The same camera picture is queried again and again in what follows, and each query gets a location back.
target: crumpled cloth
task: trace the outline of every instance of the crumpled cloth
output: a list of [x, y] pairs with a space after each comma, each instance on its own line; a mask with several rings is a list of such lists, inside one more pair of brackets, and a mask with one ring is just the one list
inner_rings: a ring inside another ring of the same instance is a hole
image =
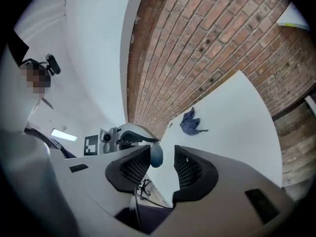
[[188, 112], [184, 113], [183, 119], [180, 123], [182, 131], [188, 135], [196, 135], [200, 132], [208, 132], [208, 130], [197, 130], [196, 127], [198, 126], [200, 120], [199, 118], [194, 118], [195, 115], [194, 107]]

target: black cable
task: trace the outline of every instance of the black cable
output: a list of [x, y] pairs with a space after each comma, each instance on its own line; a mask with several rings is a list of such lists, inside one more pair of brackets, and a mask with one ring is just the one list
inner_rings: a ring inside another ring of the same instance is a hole
[[140, 198], [143, 198], [143, 199], [147, 200], [149, 203], [153, 203], [153, 204], [155, 204], [155, 205], [157, 205], [157, 206], [160, 206], [160, 207], [162, 207], [162, 208], [172, 209], [172, 208], [170, 208], [170, 207], [166, 207], [166, 206], [163, 206], [163, 205], [161, 205], [161, 204], [155, 203], [155, 202], [151, 201], [150, 199], [148, 199], [148, 198], [146, 198], [146, 197], [143, 197], [143, 196], [141, 196], [141, 195], [139, 195], [139, 194], [137, 194], [137, 196], [139, 196]]

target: ceiling light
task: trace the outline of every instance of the ceiling light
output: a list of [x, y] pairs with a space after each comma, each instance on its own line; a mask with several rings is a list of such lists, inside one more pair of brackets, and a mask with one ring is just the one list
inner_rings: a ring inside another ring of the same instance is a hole
[[58, 131], [56, 129], [53, 129], [50, 135], [61, 138], [61, 139], [65, 139], [65, 140], [71, 140], [71, 141], [77, 140], [77, 137], [65, 132]]

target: black sticker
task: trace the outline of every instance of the black sticker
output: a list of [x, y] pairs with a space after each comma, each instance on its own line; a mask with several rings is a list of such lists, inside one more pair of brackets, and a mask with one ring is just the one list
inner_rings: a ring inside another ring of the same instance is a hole
[[93, 135], [84, 138], [84, 156], [98, 155], [98, 137], [98, 135]]

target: table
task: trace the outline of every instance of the table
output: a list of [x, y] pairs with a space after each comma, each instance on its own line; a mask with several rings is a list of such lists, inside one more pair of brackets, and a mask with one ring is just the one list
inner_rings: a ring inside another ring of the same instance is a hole
[[150, 167], [147, 172], [170, 206], [173, 193], [179, 190], [178, 175], [173, 167], [174, 145], [243, 161], [281, 187], [282, 158], [274, 123], [259, 93], [241, 71], [194, 108], [195, 118], [200, 118], [198, 130], [208, 129], [208, 132], [189, 136], [182, 131], [179, 124], [183, 114], [191, 109], [188, 108], [170, 121], [162, 137], [162, 166]]

